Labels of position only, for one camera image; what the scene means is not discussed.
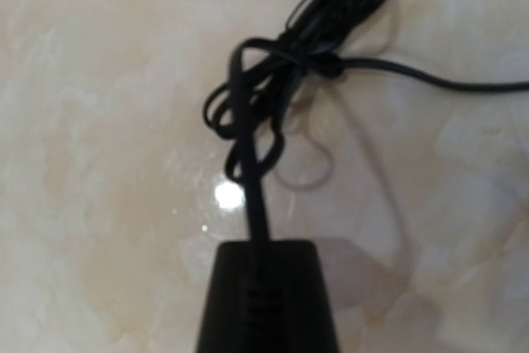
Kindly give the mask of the black plug with cable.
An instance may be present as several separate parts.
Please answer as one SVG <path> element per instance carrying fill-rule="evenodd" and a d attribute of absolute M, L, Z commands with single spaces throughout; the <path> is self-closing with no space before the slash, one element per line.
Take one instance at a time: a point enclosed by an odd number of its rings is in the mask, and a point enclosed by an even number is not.
<path fill-rule="evenodd" d="M 284 151 L 288 106 L 309 74 L 333 80 L 367 69 L 461 93 L 527 90 L 525 81 L 464 83 L 393 61 L 340 57 L 350 33 L 386 1 L 302 0 L 277 38 L 252 37 L 232 51 L 225 82 L 203 104 L 205 125 L 232 143 L 224 173 L 243 191 L 248 237 L 217 248 L 198 351 L 338 351 L 317 248 L 271 236 L 262 189 Z"/>

